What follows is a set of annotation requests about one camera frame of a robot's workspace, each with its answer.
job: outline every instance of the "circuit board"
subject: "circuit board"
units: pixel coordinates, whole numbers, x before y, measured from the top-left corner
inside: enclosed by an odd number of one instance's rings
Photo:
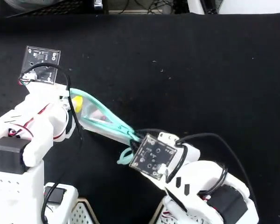
[[[160,180],[163,174],[158,170],[162,164],[168,167],[177,150],[147,135],[133,157],[130,167],[150,177]]]
[[[46,48],[27,46],[21,72],[25,72],[31,66],[39,63],[59,64],[61,51]],[[37,75],[36,82],[54,84],[57,76],[57,69],[53,67],[35,68]]]

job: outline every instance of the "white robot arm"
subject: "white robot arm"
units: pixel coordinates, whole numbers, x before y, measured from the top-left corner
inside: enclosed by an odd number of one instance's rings
[[[76,126],[66,86],[31,82],[27,89],[25,100],[0,117],[0,224],[42,224],[42,159]],[[46,210],[46,218],[49,224],[66,224],[78,192],[69,185],[57,187],[64,190],[62,201]]]
[[[215,162],[198,161],[200,151],[186,143],[178,145],[178,140],[163,132],[158,138],[147,135],[130,164],[167,192],[154,223],[257,224],[246,185]]]

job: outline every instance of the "mint green plastic part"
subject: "mint green plastic part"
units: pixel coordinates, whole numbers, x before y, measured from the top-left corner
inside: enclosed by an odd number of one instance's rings
[[[121,154],[120,154],[120,157],[119,157],[119,160],[117,160],[117,164],[122,164],[122,165],[127,165],[131,162],[131,160],[133,159],[134,155],[131,153],[129,155],[126,156],[126,154],[128,152],[131,152],[131,148],[127,148],[125,149]]]
[[[88,119],[86,117],[81,117],[79,120],[82,123],[87,124],[88,126],[94,127],[94,129],[100,130],[100,132],[106,133],[106,136],[116,136],[116,138],[125,139],[126,142],[130,140],[140,141],[140,139],[134,134],[135,131],[132,127],[126,124],[123,120],[117,117],[114,113],[112,113],[105,105],[103,105],[99,100],[97,100],[92,95],[78,89],[70,89],[71,95],[81,96],[87,100],[89,100],[92,104],[94,104],[109,120],[111,123],[102,123],[99,121],[95,121],[92,119]],[[131,151],[130,148],[127,148],[120,155],[118,164],[128,164],[132,158],[133,154],[125,156],[127,152]]]

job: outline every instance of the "black fabric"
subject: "black fabric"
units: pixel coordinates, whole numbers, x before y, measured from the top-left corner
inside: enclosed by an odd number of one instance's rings
[[[60,49],[73,87],[135,129],[221,135],[246,168],[261,223],[280,223],[280,14],[0,20],[0,115],[27,94],[16,81],[26,45]],[[147,223],[163,192],[116,164],[126,146],[84,134],[78,164],[68,163],[76,135],[49,151],[46,181],[72,166],[63,182],[87,197],[102,224]],[[215,140],[194,145],[242,179]]]

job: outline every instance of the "black cable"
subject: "black cable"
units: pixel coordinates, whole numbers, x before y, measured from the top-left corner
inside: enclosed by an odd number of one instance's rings
[[[118,13],[118,14],[122,14],[124,11],[126,11],[126,9],[127,9],[127,7],[129,6],[129,4],[130,4],[130,0],[127,0],[127,1],[126,1],[125,7],[124,7],[123,10],[122,10],[120,13]]]
[[[169,176],[166,178],[166,183],[169,183],[170,181],[172,181],[172,179],[174,178],[174,176],[177,174],[177,172],[179,171],[179,169],[182,167],[183,163],[186,160],[187,154],[188,154],[188,147],[186,147],[185,145],[182,145],[183,147],[183,152],[182,152],[182,157],[181,159],[178,161],[178,164],[176,165],[176,167],[174,168],[174,170],[169,174]]]
[[[138,2],[138,0],[134,0],[136,2],[136,4],[140,7],[142,7],[145,10],[148,10],[147,8],[144,7],[144,5],[142,5],[140,2]]]
[[[228,168],[223,166],[222,167],[222,173],[220,175],[220,178],[217,180],[217,182],[208,190],[203,190],[200,191],[198,194],[199,196],[205,196],[205,195],[210,195],[211,193],[213,193],[214,191],[216,191],[219,187],[221,187],[223,185],[223,183],[226,180],[228,174]]]
[[[76,115],[76,112],[75,112],[75,108],[73,106],[73,103],[71,101],[71,97],[70,97],[70,86],[71,86],[71,83],[70,83],[70,76],[64,71],[64,69],[62,67],[60,67],[59,65],[56,65],[56,64],[52,64],[52,63],[39,63],[39,64],[35,64],[33,66],[31,66],[29,69],[27,69],[25,72],[21,73],[20,75],[20,80],[21,78],[23,77],[24,74],[32,71],[33,69],[35,68],[38,68],[38,67],[44,67],[44,66],[48,66],[48,67],[53,67],[53,68],[56,68],[58,69],[59,71],[61,71],[61,73],[63,74],[63,76],[65,77],[66,79],[66,90],[69,91],[69,96],[68,96],[68,101],[69,101],[69,104],[70,104],[70,110],[72,111],[72,115],[74,117],[74,121],[76,123],[76,127],[77,127],[77,130],[78,130],[78,134],[79,134],[79,137],[80,137],[80,143],[79,143],[79,147],[78,147],[78,152],[81,150],[82,148],[82,144],[83,144],[83,135],[82,135],[82,128],[81,126],[79,125],[79,120],[77,118],[77,115]],[[43,201],[43,204],[42,204],[42,211],[41,211],[41,219],[42,219],[42,223],[43,224],[48,224],[48,220],[47,218],[45,217],[45,210],[46,210],[46,206],[47,206],[47,203],[48,203],[48,200],[51,196],[51,194],[53,193],[54,189],[58,186],[59,184],[59,181],[63,178],[63,176],[66,174],[68,170],[66,169],[62,174],[61,176],[58,178],[57,182],[54,183],[54,185],[50,188],[50,190],[48,191],[47,195],[45,196],[44,198],[44,201]]]
[[[147,11],[147,14],[149,13],[154,13],[152,10],[154,9],[157,9],[159,11],[159,13],[162,13],[159,8],[162,7],[162,6],[170,6],[171,7],[171,12],[170,14],[172,14],[173,12],[173,6],[170,2],[168,2],[167,0],[161,0],[161,1],[156,1],[156,0],[153,0],[153,2],[149,5],[149,8],[148,8],[148,11]]]
[[[246,173],[246,171],[245,171],[245,169],[244,169],[242,163],[241,163],[240,160],[238,159],[237,155],[233,152],[233,150],[231,149],[231,147],[227,144],[227,142],[226,142],[221,136],[219,136],[219,135],[217,135],[217,134],[214,134],[214,133],[193,134],[193,135],[188,135],[188,136],[186,136],[186,137],[183,137],[183,138],[177,140],[176,143],[177,143],[177,144],[181,144],[181,143],[183,143],[183,142],[185,142],[185,141],[187,141],[187,140],[195,139],[195,138],[202,138],[202,137],[214,137],[214,138],[218,139],[220,142],[222,142],[222,143],[225,145],[225,147],[228,149],[228,151],[231,153],[231,155],[233,156],[233,158],[236,160],[238,166],[240,167],[240,169],[241,169],[241,171],[242,171],[242,173],[243,173],[243,175],[244,175],[244,177],[245,177],[245,180],[246,180],[246,182],[247,182],[248,188],[249,188],[249,190],[250,190],[250,195],[251,195],[251,198],[252,198],[253,201],[254,201],[255,208],[256,208],[256,210],[258,210],[258,209],[257,209],[257,203],[256,203],[256,197],[255,197],[255,194],[254,194],[254,192],[253,192],[253,188],[252,188],[252,185],[251,185],[251,183],[250,183],[250,181],[249,181],[248,175],[247,175],[247,173]]]

